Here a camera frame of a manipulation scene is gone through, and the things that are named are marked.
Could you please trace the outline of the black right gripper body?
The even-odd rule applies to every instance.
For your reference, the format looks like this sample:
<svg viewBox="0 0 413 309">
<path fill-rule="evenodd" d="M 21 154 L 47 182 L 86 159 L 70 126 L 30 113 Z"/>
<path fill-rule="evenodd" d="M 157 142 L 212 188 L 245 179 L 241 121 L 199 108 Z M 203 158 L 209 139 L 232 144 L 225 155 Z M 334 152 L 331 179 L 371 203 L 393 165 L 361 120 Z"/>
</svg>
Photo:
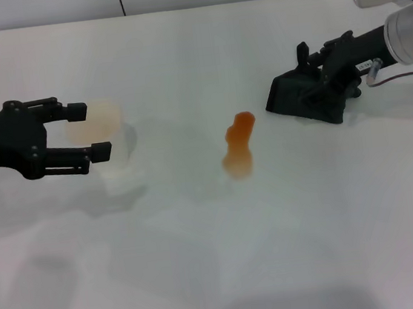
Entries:
<svg viewBox="0 0 413 309">
<path fill-rule="evenodd" d="M 383 67 L 392 66 L 393 58 L 384 36 L 384 26 L 380 26 L 361 36 L 354 37 L 350 30 L 327 41 L 318 53 L 309 56 L 312 79 L 320 82 L 325 76 L 336 76 L 343 68 L 374 59 L 382 60 Z"/>
</svg>

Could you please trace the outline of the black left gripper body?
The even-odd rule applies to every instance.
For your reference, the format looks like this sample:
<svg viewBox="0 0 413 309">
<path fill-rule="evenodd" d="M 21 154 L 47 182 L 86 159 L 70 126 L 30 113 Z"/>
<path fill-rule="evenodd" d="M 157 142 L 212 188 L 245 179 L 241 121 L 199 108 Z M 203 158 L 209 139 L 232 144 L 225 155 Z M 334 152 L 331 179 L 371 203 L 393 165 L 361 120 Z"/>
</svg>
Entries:
<svg viewBox="0 0 413 309">
<path fill-rule="evenodd" d="M 0 167 L 19 172 L 29 180 L 45 176 L 47 131 L 41 114 L 44 100 L 6 101 L 0 111 Z"/>
</svg>

